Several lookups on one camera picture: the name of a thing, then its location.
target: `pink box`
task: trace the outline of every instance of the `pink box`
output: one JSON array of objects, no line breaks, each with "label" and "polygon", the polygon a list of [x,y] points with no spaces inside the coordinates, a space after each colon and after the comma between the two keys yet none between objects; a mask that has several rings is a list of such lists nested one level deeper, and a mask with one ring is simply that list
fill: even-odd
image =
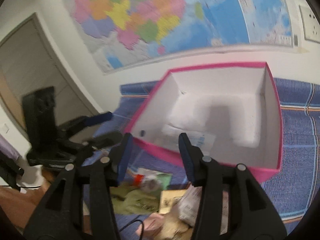
[{"label": "pink box", "polygon": [[178,166],[177,136],[186,132],[205,155],[231,166],[244,163],[258,182],[281,169],[282,116],[266,62],[171,69],[125,132],[151,155]]}]

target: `silver bolt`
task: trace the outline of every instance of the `silver bolt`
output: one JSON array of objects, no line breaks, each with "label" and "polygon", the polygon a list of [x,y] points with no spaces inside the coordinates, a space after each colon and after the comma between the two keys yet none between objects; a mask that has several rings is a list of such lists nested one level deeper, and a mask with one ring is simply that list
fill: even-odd
[{"label": "silver bolt", "polygon": [[244,164],[238,164],[237,165],[238,170],[240,171],[245,171],[245,169],[247,168]]},{"label": "silver bolt", "polygon": [[75,166],[72,163],[67,164],[64,168],[66,171],[72,171]]},{"label": "silver bolt", "polygon": [[102,163],[108,163],[108,162],[110,161],[110,158],[107,157],[107,156],[104,156],[104,157],[102,157],[102,158],[100,159],[100,161],[101,161]]},{"label": "silver bolt", "polygon": [[202,157],[202,160],[205,162],[205,163],[209,163],[211,160],[212,160],[212,158],[210,157],[210,156],[203,156]]}]

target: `power outlet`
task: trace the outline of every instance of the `power outlet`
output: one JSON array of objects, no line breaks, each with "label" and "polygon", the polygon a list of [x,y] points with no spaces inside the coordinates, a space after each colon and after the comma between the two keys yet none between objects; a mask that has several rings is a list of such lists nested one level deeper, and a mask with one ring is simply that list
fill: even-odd
[{"label": "power outlet", "polygon": [[308,7],[302,7],[299,5],[299,8],[305,40],[320,43],[320,24],[316,16]]}]

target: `colorful map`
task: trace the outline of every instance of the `colorful map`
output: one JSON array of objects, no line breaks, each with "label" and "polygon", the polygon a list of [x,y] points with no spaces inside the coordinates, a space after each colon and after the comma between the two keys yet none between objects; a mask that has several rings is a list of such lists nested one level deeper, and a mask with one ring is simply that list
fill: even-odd
[{"label": "colorful map", "polygon": [[285,0],[65,0],[104,72],[176,52],[292,46]]}]

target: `plaid fabric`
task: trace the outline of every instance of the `plaid fabric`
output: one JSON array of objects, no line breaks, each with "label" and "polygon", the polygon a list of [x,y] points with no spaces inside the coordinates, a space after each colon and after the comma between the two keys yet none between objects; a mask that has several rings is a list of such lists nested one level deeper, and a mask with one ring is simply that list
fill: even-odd
[{"label": "plaid fabric", "polygon": [[[279,174],[264,182],[262,187],[290,233],[310,206],[320,185],[320,86],[285,79],[275,79],[275,82],[284,121],[283,167]],[[121,86],[120,106],[114,112],[113,120],[102,124],[95,136],[112,130],[123,131],[155,84],[145,82]],[[86,164],[95,162],[100,156],[101,153],[96,152]],[[183,168],[159,160],[134,146],[129,168],[136,170],[138,167],[173,173],[172,188],[181,188],[187,183]],[[118,227],[121,228],[136,217],[116,215]],[[138,239],[135,235],[138,225],[135,223],[121,232],[122,238]]]}]

